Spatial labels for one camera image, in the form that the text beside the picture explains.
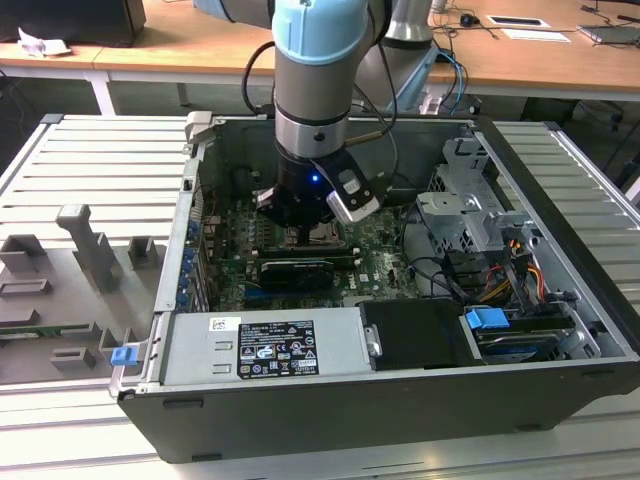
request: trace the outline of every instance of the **floor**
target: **floor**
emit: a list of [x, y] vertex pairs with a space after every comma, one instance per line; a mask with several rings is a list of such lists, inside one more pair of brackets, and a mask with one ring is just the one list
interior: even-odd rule
[[[216, 113], [248, 113], [237, 86], [189, 85], [190, 107], [181, 107], [174, 84], [117, 82], [113, 84], [116, 101], [124, 115], [186, 115], [191, 110], [212, 110]], [[255, 103], [268, 99], [268, 87], [255, 87], [250, 96]], [[525, 99], [513, 97], [467, 96], [461, 105], [481, 107], [481, 113], [496, 120], [519, 120]], [[563, 129], [573, 141], [602, 168], [627, 135], [640, 121], [640, 104], [608, 105], [603, 102], [544, 100], [533, 109], [535, 120], [558, 121], [567, 111], [570, 120]], [[24, 79], [18, 88], [3, 89], [0, 97], [0, 169], [13, 159], [29, 133], [45, 113], [98, 114], [98, 106], [89, 83], [70, 80]], [[460, 114], [468, 114], [461, 109]], [[612, 115], [623, 114], [617, 131]], [[615, 178], [624, 163], [640, 151], [640, 128], [628, 139], [616, 155], [607, 173]]]

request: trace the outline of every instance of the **blue cable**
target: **blue cable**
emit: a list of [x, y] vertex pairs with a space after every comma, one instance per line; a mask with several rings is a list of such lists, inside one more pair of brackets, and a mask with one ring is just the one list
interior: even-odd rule
[[456, 111], [456, 107], [458, 106], [458, 104], [460, 103], [460, 100], [462, 99], [462, 92], [464, 91], [463, 89], [464, 78], [462, 76], [462, 70], [460, 69], [460, 64], [456, 60], [451, 58], [442, 50], [440, 50], [440, 55], [442, 55], [444, 58], [449, 60], [449, 62], [451, 62], [451, 65], [455, 67], [456, 72], [458, 73], [458, 79], [460, 80], [460, 87], [458, 88], [458, 96], [456, 97], [456, 103], [453, 105], [453, 108], [451, 109], [451, 113], [450, 113], [450, 115], [453, 115]]

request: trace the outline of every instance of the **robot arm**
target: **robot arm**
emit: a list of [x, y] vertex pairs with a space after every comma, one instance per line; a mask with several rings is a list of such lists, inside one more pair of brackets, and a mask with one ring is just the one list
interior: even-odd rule
[[[390, 24], [398, 35], [407, 34], [398, 14], [416, 15], [424, 24], [431, 2], [208, 0], [199, 5], [203, 1], [196, 0], [196, 6], [219, 18], [273, 31], [281, 159], [277, 184], [258, 198], [258, 211], [298, 227], [303, 237], [333, 215], [353, 223], [376, 211], [376, 192], [345, 147], [356, 74]], [[407, 11], [407, 4], [421, 5], [422, 17], [415, 8]]]

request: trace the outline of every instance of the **computer case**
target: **computer case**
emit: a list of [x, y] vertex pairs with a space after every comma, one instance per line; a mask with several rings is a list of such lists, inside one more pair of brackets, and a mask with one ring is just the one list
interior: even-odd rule
[[2, 0], [0, 41], [15, 41], [18, 28], [45, 40], [130, 47], [146, 21], [142, 0]]

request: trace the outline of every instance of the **white sticker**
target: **white sticker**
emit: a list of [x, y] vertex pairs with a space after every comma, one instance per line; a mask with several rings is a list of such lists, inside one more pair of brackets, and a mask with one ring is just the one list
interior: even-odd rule
[[209, 319], [209, 331], [237, 331], [242, 317], [211, 317]]
[[315, 360], [298, 360], [298, 367], [315, 367], [316, 366], [316, 361]]

